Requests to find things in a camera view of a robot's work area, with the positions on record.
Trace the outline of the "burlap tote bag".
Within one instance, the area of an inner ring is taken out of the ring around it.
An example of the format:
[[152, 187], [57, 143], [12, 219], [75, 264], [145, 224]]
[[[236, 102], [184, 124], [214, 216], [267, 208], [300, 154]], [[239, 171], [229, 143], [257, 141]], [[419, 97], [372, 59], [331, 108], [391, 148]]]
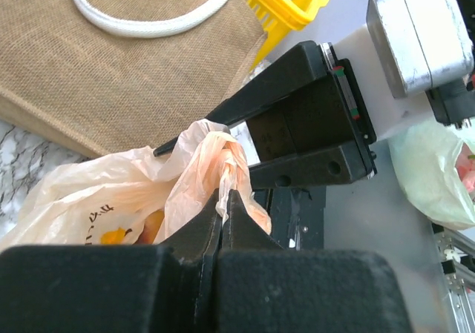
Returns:
[[244, 0], [160, 39], [106, 33], [72, 0], [1, 0], [1, 119], [86, 156], [158, 146], [233, 96], [265, 39]]

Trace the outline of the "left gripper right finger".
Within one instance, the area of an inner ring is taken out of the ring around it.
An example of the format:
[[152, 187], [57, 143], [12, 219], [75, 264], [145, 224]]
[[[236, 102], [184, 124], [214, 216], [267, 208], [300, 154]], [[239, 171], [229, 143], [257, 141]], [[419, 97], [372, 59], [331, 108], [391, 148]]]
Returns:
[[231, 191], [214, 286], [219, 332], [410, 332], [388, 261], [368, 251], [281, 248]]

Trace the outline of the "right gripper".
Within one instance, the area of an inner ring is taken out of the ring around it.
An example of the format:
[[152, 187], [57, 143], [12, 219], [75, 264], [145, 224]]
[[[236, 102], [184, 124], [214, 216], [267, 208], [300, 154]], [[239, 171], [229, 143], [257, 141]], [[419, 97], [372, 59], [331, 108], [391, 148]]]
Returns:
[[353, 101], [348, 64], [336, 66], [328, 43], [301, 42], [206, 118], [154, 149], [155, 156], [192, 158], [226, 142], [247, 124], [260, 162], [249, 169], [254, 189], [346, 185], [377, 172], [376, 154]]

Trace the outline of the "orange plastic grocery bag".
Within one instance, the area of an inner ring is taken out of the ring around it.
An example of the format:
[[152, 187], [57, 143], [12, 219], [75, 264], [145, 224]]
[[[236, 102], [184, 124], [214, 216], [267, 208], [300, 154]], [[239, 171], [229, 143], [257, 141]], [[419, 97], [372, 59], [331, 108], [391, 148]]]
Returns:
[[225, 125], [202, 119], [183, 131], [170, 154], [150, 147], [60, 165], [27, 195], [16, 225], [1, 239], [15, 245], [130, 245], [160, 243], [206, 203], [228, 220], [230, 191], [266, 233], [267, 211], [253, 194], [246, 155]]

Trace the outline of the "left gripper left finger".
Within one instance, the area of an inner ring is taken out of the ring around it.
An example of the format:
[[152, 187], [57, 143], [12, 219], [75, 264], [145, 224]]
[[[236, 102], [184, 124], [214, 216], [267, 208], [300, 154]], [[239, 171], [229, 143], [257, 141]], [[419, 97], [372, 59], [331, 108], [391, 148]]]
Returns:
[[159, 245], [24, 245], [1, 254], [3, 332], [208, 332], [221, 218], [211, 196]]

